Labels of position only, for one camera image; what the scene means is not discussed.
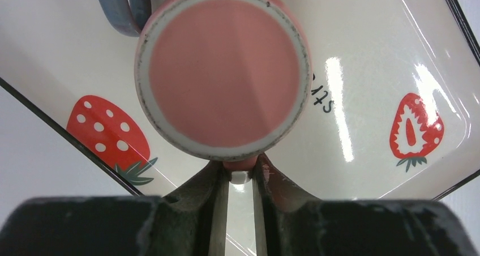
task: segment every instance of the pink mug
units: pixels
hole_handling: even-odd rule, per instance
[[[280,0],[166,0],[135,56],[139,101],[158,133],[232,170],[291,130],[311,81],[305,36]]]

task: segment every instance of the strawberry leaves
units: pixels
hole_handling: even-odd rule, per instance
[[[120,168],[118,164],[115,164],[115,171],[133,185],[145,185],[153,181],[153,178],[140,177],[140,175],[146,170],[148,170],[150,167],[152,167],[157,160],[158,158],[154,158],[148,161],[143,167],[140,167],[142,162],[138,161],[130,165],[125,170],[122,170],[122,168]]]
[[[425,157],[410,157],[410,158],[404,158],[404,159],[401,159],[398,163],[397,163],[397,166],[401,165],[401,164],[404,164],[406,162],[406,169],[405,169],[405,172],[408,172],[408,169],[410,169],[410,166],[412,165],[413,167],[416,167],[417,166],[417,163],[418,164],[422,164],[422,163],[427,163],[427,158]]]

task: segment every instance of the white surface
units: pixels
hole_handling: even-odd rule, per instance
[[[460,2],[474,32],[480,36],[479,0]],[[0,189],[3,191],[0,220],[19,202],[34,195],[126,194],[68,142],[25,111],[21,104],[10,103],[8,95],[2,93],[0,105]],[[477,191],[480,191],[479,178],[443,202],[462,219],[478,249],[480,199]]]

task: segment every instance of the strawberry print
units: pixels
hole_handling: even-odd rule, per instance
[[[157,161],[148,160],[150,147],[139,126],[115,104],[98,96],[84,96],[75,104],[67,131],[133,185]]]
[[[390,133],[390,148],[400,161],[410,166],[427,163],[426,156],[440,144],[445,127],[438,112],[428,113],[423,100],[408,93],[398,106]]]

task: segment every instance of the mug handle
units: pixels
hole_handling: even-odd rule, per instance
[[[151,0],[98,0],[110,24],[121,34],[138,37],[152,14]]]

